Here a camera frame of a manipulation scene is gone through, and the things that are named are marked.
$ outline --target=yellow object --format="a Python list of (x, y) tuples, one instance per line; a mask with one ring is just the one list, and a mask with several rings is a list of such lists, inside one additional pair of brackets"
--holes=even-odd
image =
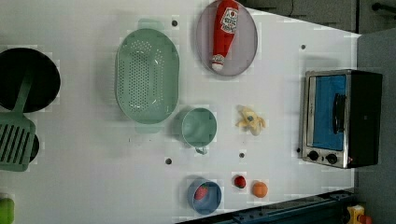
[(358, 221), (358, 216), (364, 215), (364, 208), (360, 205), (356, 205), (353, 207), (348, 207), (347, 210), (350, 214), (350, 220), (347, 224), (361, 224), (361, 222)]
[(14, 201), (0, 199), (0, 224), (11, 224), (14, 221)]
[(242, 109), (242, 116), (244, 116), (244, 119), (239, 121), (236, 126), (243, 128), (249, 127), (253, 135), (259, 135), (262, 131), (262, 127), (265, 128), (264, 119), (257, 116), (257, 114), (250, 108), (244, 107)]

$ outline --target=ketchup bottle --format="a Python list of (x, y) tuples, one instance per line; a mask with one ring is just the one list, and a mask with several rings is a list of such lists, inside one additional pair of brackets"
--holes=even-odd
[(212, 68), (221, 71), (224, 59), (233, 43), (238, 22), (238, 4), (234, 0), (222, 0), (216, 13), (213, 35)]

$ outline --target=black pan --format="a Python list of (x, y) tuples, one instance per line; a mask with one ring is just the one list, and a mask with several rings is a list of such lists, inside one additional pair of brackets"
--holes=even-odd
[(49, 57), (34, 49), (8, 49), (0, 53), (0, 105), (8, 110), (15, 106), (28, 62), (34, 78), (24, 113), (45, 108), (59, 92), (61, 78)]

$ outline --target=small orange ball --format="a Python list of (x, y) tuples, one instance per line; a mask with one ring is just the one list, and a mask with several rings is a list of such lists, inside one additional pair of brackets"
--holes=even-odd
[(258, 197), (258, 198), (263, 198), (265, 195), (267, 195), (268, 188), (267, 186), (262, 183), (262, 182), (257, 182), (256, 184), (253, 185), (253, 194)]

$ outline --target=slotted spatula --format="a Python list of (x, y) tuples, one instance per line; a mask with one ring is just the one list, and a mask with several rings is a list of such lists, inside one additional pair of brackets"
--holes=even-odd
[(0, 169), (22, 172), (29, 165), (35, 124), (23, 115), (33, 75), (26, 69), (17, 103), (11, 112), (0, 113)]

